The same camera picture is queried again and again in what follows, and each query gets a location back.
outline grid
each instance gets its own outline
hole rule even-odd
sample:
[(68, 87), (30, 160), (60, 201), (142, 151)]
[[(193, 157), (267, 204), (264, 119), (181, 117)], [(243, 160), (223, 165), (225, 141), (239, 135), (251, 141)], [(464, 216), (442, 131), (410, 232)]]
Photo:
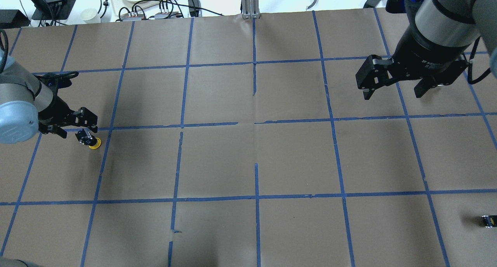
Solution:
[[(385, 46), (385, 50), (387, 52), (387, 55), (384, 57), (389, 57), (391, 56), (391, 53), (389, 51), (389, 48), (387, 46), (387, 42), (385, 39), (385, 35), (383, 33), (382, 25), (380, 23), (380, 19), (378, 17), (378, 12), (376, 9), (374, 9), (374, 14), (376, 17), (376, 21), (378, 23), (378, 28), (381, 33), (381, 37), (383, 39), (383, 43)], [(32, 157), (30, 160), (30, 165), (28, 167), (27, 173), (25, 175), (23, 185), (21, 187), (18, 199), (16, 202), (2, 202), (0, 203), (0, 206), (14, 206), (14, 212), (11, 217), (11, 221), (9, 224), (9, 228), (7, 230), (7, 235), (5, 237), (5, 240), (3, 241), (2, 244), (2, 250), (0, 251), (0, 256), (3, 255), (5, 248), (7, 246), (8, 240), (9, 240), (9, 234), (11, 232), (12, 226), (16, 220), (16, 214), (19, 206), (25, 206), (25, 205), (62, 205), (62, 204), (91, 204), (92, 205), (92, 210), (91, 210), (91, 215), (89, 217), (89, 223), (87, 227), (87, 233), (85, 237), (85, 244), (84, 248), (82, 250), (82, 259), (80, 262), (80, 266), (83, 267), (85, 265), (85, 260), (86, 260), (86, 254), (87, 254), (87, 247), (89, 244), (89, 239), (90, 239), (90, 234), (92, 232), (92, 223), (95, 215), (95, 210), (96, 206), (98, 204), (116, 204), (116, 203), (172, 203), (172, 217), (171, 217), (171, 225), (170, 228), (171, 230), (175, 230), (175, 221), (176, 221), (176, 206), (178, 202), (206, 202), (206, 201), (228, 201), (228, 200), (249, 200), (253, 199), (255, 200), (255, 217), (256, 217), (256, 254), (257, 254), (257, 266), (262, 266), (261, 264), (261, 220), (260, 220), (260, 209), (259, 209), (259, 201), (262, 199), (293, 199), (293, 198), (341, 198), (342, 200), (342, 207), (343, 207), (343, 214), (344, 214), (344, 222), (345, 222), (345, 228), (346, 228), (346, 238), (348, 241), (348, 250), (349, 250), (349, 256), (350, 256), (350, 264), (351, 266), (355, 267), (355, 255), (353, 251), (353, 241), (352, 241), (352, 236), (351, 236), (351, 228), (349, 224), (349, 217), (348, 217), (348, 206), (347, 206), (347, 198), (348, 197), (367, 197), (367, 196), (402, 196), (402, 195), (425, 195), (428, 199), (430, 211), (433, 217), (433, 223), (435, 225), (435, 230), (437, 233), (438, 241), (440, 243), (440, 249), (443, 255), (443, 259), (445, 262), (445, 265), (447, 267), (450, 266), (449, 263), (449, 258), (447, 256), (447, 252), (445, 249), (444, 241), (442, 239), (442, 234), (440, 232), (440, 225), (438, 223), (437, 219), (437, 214), (435, 212), (435, 207), (433, 205), (433, 200), (432, 200), (432, 195), (437, 195), (437, 194), (465, 194), (465, 193), (491, 193), (491, 192), (497, 192), (497, 188), (482, 188), (482, 189), (461, 189), (461, 190), (430, 190), (428, 186), (428, 182), (426, 181), (426, 176), (424, 174), (424, 167), (422, 164), (422, 159), (421, 155), (419, 154), (419, 149), (417, 147), (417, 141), (415, 138), (414, 131), (412, 129), (412, 124), (411, 124), (411, 119), (417, 119), (417, 118), (438, 118), (438, 117), (482, 117), (487, 128), (488, 132), (490, 134), (490, 137), (492, 138), (492, 143), (497, 148), (497, 141), (495, 139), (494, 133), (492, 131), (492, 128), (490, 127), (490, 123), (488, 122), (487, 116), (493, 116), (497, 115), (496, 112), (485, 112), (483, 110), (483, 107), (480, 104), (480, 101), (477, 97), (476, 92), (470, 86), (470, 90), (472, 92), (472, 95), (474, 97), (474, 100), (477, 103), (477, 106), (480, 110), (479, 113), (467, 113), (467, 114), (448, 114), (448, 115), (436, 115), (436, 114), (431, 114), (431, 115), (409, 115), (408, 110), (405, 105), (405, 101), (401, 92), (401, 88), (399, 84), (396, 84), (396, 88), (399, 94), (399, 98), (402, 104), (403, 112), (404, 115), (400, 116), (373, 116), (373, 117), (363, 117), (363, 118), (355, 118), (355, 117), (342, 117), (342, 118), (336, 118), (334, 117), (333, 111), (332, 111), (332, 105), (330, 104), (330, 92), (328, 91), (328, 81), (327, 81), (327, 72), (325, 68), (325, 61), (331, 61), (331, 60), (354, 60), (354, 59), (365, 59), (365, 56), (352, 56), (352, 57), (343, 57), (343, 58), (324, 58), (323, 56), (323, 47), (321, 45), (321, 36), (320, 36), (320, 30), (318, 26), (318, 20), (316, 19), (316, 13), (312, 11), (313, 19), (314, 19), (314, 25), (315, 25), (315, 30), (316, 30), (316, 37), (318, 41), (318, 47), (319, 47), (319, 53), (320, 53), (320, 58), (314, 58), (314, 59), (294, 59), (294, 60), (268, 60), (268, 61), (257, 61), (256, 60), (256, 45), (255, 45), (255, 33), (256, 33), (256, 20), (254, 19), (252, 21), (252, 42), (253, 42), (253, 61), (252, 62), (234, 62), (234, 63), (214, 63), (214, 64), (201, 64), (201, 65), (191, 65), (190, 64), (190, 52), (191, 52), (191, 42), (192, 42), (192, 32), (193, 32), (193, 26), (194, 26), (194, 18), (191, 19), (190, 22), (190, 28), (189, 28), (189, 39), (188, 39), (188, 54), (186, 58), (186, 64), (185, 65), (170, 65), (170, 66), (154, 66), (154, 67), (132, 67), (128, 68), (126, 67), (126, 63), (128, 60), (128, 54), (129, 54), (129, 49), (130, 49), (130, 44), (132, 41), (132, 36), (133, 36), (133, 30), (135, 27), (135, 22), (133, 21), (131, 24), (131, 30), (129, 33), (129, 39), (126, 47), (126, 54), (124, 57), (124, 63), (122, 65), (122, 68), (109, 68), (109, 69), (95, 69), (95, 70), (79, 70), (79, 72), (113, 72), (117, 71), (120, 72), (119, 76), (119, 83), (117, 86), (117, 93), (115, 96), (114, 100), (114, 106), (113, 106), (113, 111), (112, 111), (112, 117), (111, 117), (111, 122), (110, 122), (110, 127), (102, 127), (102, 131), (108, 131), (108, 137), (107, 137), (107, 143), (105, 145), (105, 151), (103, 154), (103, 161), (101, 164), (101, 175), (98, 177), (98, 182), (96, 186), (96, 192), (94, 194), (93, 200), (68, 200), (68, 201), (21, 201), (21, 198), (23, 196), (24, 189), (26, 187), (28, 178), (30, 177), (30, 171), (31, 167), (33, 165), (34, 159), (36, 157), (36, 152), (38, 150), (40, 141), (41, 141), (41, 134), (38, 136), (38, 139), (36, 141), (36, 145), (34, 148), (34, 151), (32, 153)], [(67, 49), (64, 62), (62, 64), (60, 73), (66, 72), (64, 70), (64, 67), (66, 65), (71, 46), (73, 44), (73, 40), (76, 36), (76, 32), (78, 30), (78, 26), (76, 25), (74, 27), (74, 31), (71, 37), (71, 41), (69, 43), (69, 47)], [(10, 53), (12, 53), (16, 47), (17, 40), (19, 38), (19, 35), (21, 33), (21, 30), (18, 31), (16, 39), (14, 40)], [(479, 51), (478, 54), (487, 54), (485, 51)], [(154, 199), (126, 199), (126, 200), (99, 200), (98, 199), (98, 194), (99, 190), (101, 188), (101, 182), (102, 182), (102, 173), (105, 168), (105, 163), (106, 163), (106, 158), (107, 158), (107, 152), (109, 150), (109, 145), (111, 143), (111, 136), (112, 136), (112, 131), (113, 130), (122, 130), (122, 129), (163, 129), (163, 128), (189, 128), (189, 127), (207, 127), (207, 126), (229, 126), (229, 125), (237, 125), (238, 122), (208, 122), (208, 123), (202, 123), (202, 124), (185, 124), (184, 121), (184, 114), (185, 114), (185, 104), (186, 104), (186, 95), (187, 95), (187, 87), (188, 87), (188, 71), (190, 67), (208, 67), (208, 66), (236, 66), (236, 65), (249, 65), (253, 64), (253, 73), (254, 73), (254, 95), (257, 92), (257, 75), (256, 75), (256, 66), (259, 64), (268, 64), (268, 63), (293, 63), (293, 62), (313, 62), (313, 61), (319, 61), (321, 62), (321, 68), (322, 68), (322, 74), (323, 74), (323, 80), (324, 80), (324, 88), (325, 88), (325, 95), (327, 99), (327, 106), (328, 106), (328, 113), (329, 113), (329, 118), (314, 118), (314, 119), (298, 119), (298, 120), (267, 120), (264, 122), (254, 122), (256, 125), (262, 125), (262, 124), (284, 124), (284, 123), (295, 123), (295, 122), (330, 122), (330, 127), (332, 131), (332, 141), (334, 143), (334, 153), (335, 153), (335, 159), (337, 162), (337, 171), (339, 175), (339, 185), (340, 185), (340, 193), (330, 193), (330, 194), (280, 194), (280, 195), (260, 195), (259, 194), (259, 165), (255, 163), (254, 165), (254, 186), (255, 186), (255, 194), (254, 195), (244, 195), (244, 196), (220, 196), (220, 197), (194, 197), (194, 198), (178, 198), (178, 187), (179, 187), (179, 182), (181, 178), (181, 151), (182, 151), (182, 144), (183, 144), (183, 132), (180, 133), (179, 137), (179, 145), (178, 145), (178, 155), (177, 155), (177, 164), (176, 164), (176, 179), (174, 183), (174, 196), (173, 198), (154, 198)], [(121, 84), (123, 81), (123, 76), (124, 73), (128, 70), (145, 70), (145, 69), (166, 69), (166, 68), (184, 68), (185, 69), (185, 78), (184, 78), (184, 88), (183, 88), (183, 96), (182, 96), (182, 106), (181, 106), (181, 123), (177, 125), (156, 125), (156, 126), (129, 126), (129, 127), (114, 127), (114, 119), (115, 119), (115, 114), (117, 110), (117, 104), (119, 100), (119, 93), (121, 90)], [(346, 192), (345, 187), (344, 187), (344, 182), (343, 182), (343, 176), (342, 176), (342, 169), (341, 169), (341, 159), (340, 159), (340, 152), (339, 152), (339, 145), (337, 143), (337, 132), (335, 129), (335, 123), (339, 121), (350, 121), (350, 120), (388, 120), (388, 119), (405, 119), (406, 124), (408, 125), (408, 130), (410, 132), (410, 137), (412, 140), (412, 146), (415, 150), (415, 155), (417, 158), (417, 163), (419, 164), (419, 170), (421, 172), (421, 178), (424, 182), (424, 191), (400, 191), (400, 192)], [(75, 132), (77, 129), (67, 129), (68, 132)], [(171, 241), (169, 242), (169, 249), (167, 251), (169, 255), (169, 261), (168, 261), (168, 266), (172, 265), (172, 255), (174, 254), (174, 243)]]

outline white cup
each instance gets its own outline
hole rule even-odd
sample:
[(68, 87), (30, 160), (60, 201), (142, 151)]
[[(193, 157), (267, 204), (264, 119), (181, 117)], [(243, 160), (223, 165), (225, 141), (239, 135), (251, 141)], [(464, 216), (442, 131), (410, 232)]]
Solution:
[(87, 24), (91, 23), (100, 23), (100, 16), (98, 16), (98, 12), (96, 9), (86, 9), (81, 12), (81, 19)]

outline yellow ring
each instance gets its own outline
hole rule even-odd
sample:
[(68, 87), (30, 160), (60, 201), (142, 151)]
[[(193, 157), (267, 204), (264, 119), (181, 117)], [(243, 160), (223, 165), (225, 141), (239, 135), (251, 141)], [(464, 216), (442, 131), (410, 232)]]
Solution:
[(100, 148), (101, 144), (102, 144), (102, 141), (100, 140), (100, 138), (96, 138), (96, 144), (94, 146), (89, 145), (88, 147), (91, 150), (96, 150), (97, 148)]

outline black box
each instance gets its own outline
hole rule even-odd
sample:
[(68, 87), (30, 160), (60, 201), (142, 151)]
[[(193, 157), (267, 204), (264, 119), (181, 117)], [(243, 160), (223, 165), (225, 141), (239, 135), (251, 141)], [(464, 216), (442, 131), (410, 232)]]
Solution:
[(21, 28), (30, 22), (20, 10), (0, 10), (0, 29)]

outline robotic arm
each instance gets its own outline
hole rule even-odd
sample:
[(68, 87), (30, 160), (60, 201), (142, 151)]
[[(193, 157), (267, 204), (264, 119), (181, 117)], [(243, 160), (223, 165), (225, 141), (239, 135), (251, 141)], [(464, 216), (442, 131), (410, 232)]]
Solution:
[(480, 35), (490, 54), (487, 74), (491, 70), (497, 76), (496, 2), (389, 0), (387, 11), (406, 12), (410, 25), (391, 58), (368, 56), (357, 72), (357, 87), (363, 91), (364, 99), (369, 100), (376, 89), (401, 80), (420, 79), (414, 88), (417, 98), (430, 88), (452, 84), (471, 67), (463, 53)]
[[(8, 56), (9, 40), (4, 30), (0, 30), (5, 47), (0, 40), (0, 143), (26, 141), (38, 131), (43, 134), (57, 134), (67, 137), (65, 126), (87, 127), (98, 132), (97, 116), (82, 107), (73, 111), (57, 92), (69, 87), (71, 78), (78, 72), (67, 74), (46, 74), (35, 76)], [(76, 138), (83, 145), (98, 148), (100, 139), (82, 129)]]

